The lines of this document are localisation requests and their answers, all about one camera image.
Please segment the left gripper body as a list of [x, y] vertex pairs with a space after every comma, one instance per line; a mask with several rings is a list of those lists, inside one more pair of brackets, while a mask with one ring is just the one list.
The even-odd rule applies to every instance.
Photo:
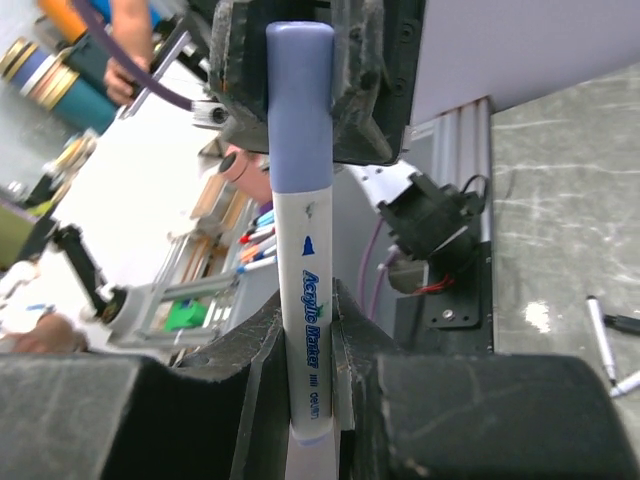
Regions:
[[384, 76], [373, 111], [391, 153], [378, 165], [391, 165], [401, 153], [411, 122], [414, 88], [425, 19], [425, 0], [388, 0], [384, 6]]

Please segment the person forearm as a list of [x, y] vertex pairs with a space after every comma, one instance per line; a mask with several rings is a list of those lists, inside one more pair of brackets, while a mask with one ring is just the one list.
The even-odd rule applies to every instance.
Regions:
[[[153, 58], [149, 3], [145, 0], [113, 0], [110, 6], [113, 39], [141, 69], [149, 71]], [[114, 58], [107, 62], [104, 83], [108, 96], [116, 104], [132, 102], [133, 81]]]

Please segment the light blue pen cap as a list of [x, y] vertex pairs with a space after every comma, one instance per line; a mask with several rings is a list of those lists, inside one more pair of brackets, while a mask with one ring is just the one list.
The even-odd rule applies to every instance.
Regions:
[[272, 190], [325, 189], [333, 178], [334, 30], [318, 22], [274, 22], [266, 40]]

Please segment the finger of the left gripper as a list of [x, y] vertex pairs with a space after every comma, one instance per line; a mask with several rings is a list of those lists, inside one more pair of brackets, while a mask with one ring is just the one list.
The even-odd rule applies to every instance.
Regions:
[[385, 76], [381, 1], [333, 1], [333, 157], [339, 163], [383, 163], [391, 147], [373, 119]]
[[220, 1], [210, 40], [209, 84], [228, 119], [223, 140], [245, 150], [266, 153], [266, 26], [273, 19], [271, 1]]

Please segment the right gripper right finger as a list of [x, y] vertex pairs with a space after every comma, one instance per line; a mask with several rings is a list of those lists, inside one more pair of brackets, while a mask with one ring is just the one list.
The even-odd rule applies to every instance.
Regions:
[[635, 479], [595, 371], [563, 355], [403, 351], [333, 283], [342, 479]]

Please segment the white pen light blue tip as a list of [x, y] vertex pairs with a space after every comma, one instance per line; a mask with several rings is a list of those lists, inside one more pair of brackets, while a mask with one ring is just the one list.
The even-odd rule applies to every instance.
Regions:
[[277, 267], [293, 437], [332, 426], [332, 189], [274, 195]]

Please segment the white pen dark blue tip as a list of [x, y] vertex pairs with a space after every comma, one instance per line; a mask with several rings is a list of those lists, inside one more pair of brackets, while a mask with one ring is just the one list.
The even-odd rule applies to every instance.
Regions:
[[633, 374], [627, 376], [621, 381], [618, 381], [609, 391], [611, 398], [618, 398], [629, 394], [640, 385], [640, 371], [637, 370]]

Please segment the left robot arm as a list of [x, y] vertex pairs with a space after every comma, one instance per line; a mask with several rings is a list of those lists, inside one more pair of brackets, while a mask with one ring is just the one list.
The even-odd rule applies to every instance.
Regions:
[[[329, 27], [333, 160], [356, 166], [395, 166], [412, 110], [424, 1], [219, 1], [213, 9], [209, 83], [230, 114], [224, 139], [250, 152], [269, 151], [267, 28]], [[449, 279], [466, 269], [473, 250], [462, 238], [446, 241], [479, 216], [475, 192], [437, 186], [412, 174], [399, 199], [382, 204], [382, 217], [400, 250], [425, 260]]]

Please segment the black pen cap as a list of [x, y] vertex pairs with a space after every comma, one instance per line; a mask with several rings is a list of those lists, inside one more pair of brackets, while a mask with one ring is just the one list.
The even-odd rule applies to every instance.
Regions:
[[604, 315], [604, 324], [611, 329], [631, 334], [640, 335], [640, 320], [624, 315]]

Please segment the white pen black tip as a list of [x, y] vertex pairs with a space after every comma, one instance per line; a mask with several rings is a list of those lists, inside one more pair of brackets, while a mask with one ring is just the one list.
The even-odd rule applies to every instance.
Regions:
[[607, 379], [612, 385], [617, 383], [616, 362], [607, 337], [604, 314], [601, 309], [599, 300], [593, 296], [586, 297], [586, 305], [588, 308], [591, 323], [593, 325], [596, 343], [601, 359], [601, 363]]

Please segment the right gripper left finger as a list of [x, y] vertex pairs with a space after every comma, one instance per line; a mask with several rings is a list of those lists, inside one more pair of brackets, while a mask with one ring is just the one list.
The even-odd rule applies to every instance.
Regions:
[[177, 367], [1, 358], [5, 479], [281, 479], [288, 438], [278, 296]]

